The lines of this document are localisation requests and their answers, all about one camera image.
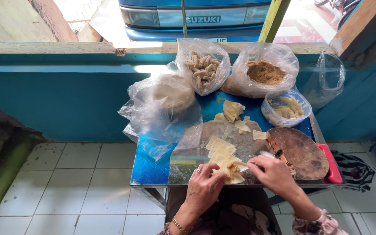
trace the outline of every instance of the table leg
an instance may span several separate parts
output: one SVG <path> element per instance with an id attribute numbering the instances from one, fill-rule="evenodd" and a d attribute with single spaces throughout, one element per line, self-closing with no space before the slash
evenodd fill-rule
<path id="1" fill-rule="evenodd" d="M 303 188 L 303 191 L 305 194 L 307 194 L 307 196 L 319 194 L 327 190 L 331 190 L 331 188 Z M 284 203 L 285 199 L 283 199 L 280 195 L 275 195 L 269 198 L 269 202 L 271 203 L 271 206 L 277 206 Z"/>
<path id="2" fill-rule="evenodd" d="M 137 190 L 142 195 L 146 196 L 155 203 L 158 207 L 160 207 L 163 211 L 166 212 L 166 201 L 162 195 L 158 192 L 155 188 L 141 188 L 141 187 L 134 187 L 133 189 Z"/>

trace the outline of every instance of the woman's left hand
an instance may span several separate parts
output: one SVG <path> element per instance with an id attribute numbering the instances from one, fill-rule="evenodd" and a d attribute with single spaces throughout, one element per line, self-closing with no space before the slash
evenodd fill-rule
<path id="1" fill-rule="evenodd" d="M 185 202 L 175 215 L 175 220 L 186 230 L 190 230 L 194 222 L 216 202 L 227 176 L 224 172 L 211 176 L 213 169 L 220 169 L 216 163 L 200 164 L 198 169 L 201 173 L 194 170 L 188 182 Z M 179 231 L 173 229 L 172 222 L 170 225 L 172 232 L 178 234 Z"/>

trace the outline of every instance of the round cutting board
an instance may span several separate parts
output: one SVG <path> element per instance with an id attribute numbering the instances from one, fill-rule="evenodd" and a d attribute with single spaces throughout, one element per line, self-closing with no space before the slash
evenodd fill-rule
<path id="1" fill-rule="evenodd" d="M 317 180 L 326 176 L 329 162 L 306 134 L 294 128 L 277 127 L 267 131 L 267 139 L 275 151 L 283 150 L 280 159 L 292 164 L 296 180 Z"/>

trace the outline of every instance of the bumper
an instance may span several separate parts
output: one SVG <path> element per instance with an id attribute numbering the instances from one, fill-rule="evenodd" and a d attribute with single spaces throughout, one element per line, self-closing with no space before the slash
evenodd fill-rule
<path id="1" fill-rule="evenodd" d="M 189 38 L 222 38 L 228 37 L 228 42 L 258 41 L 262 25 L 223 29 L 188 29 Z M 175 42 L 183 38 L 179 29 L 135 29 L 126 26 L 126 33 L 133 41 L 162 41 Z"/>

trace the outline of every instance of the license plate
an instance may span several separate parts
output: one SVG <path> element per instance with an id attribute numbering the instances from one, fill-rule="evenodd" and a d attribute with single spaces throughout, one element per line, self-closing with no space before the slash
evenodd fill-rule
<path id="1" fill-rule="evenodd" d="M 225 38 L 212 38 L 212 39 L 208 39 L 210 42 L 227 42 L 227 37 Z"/>

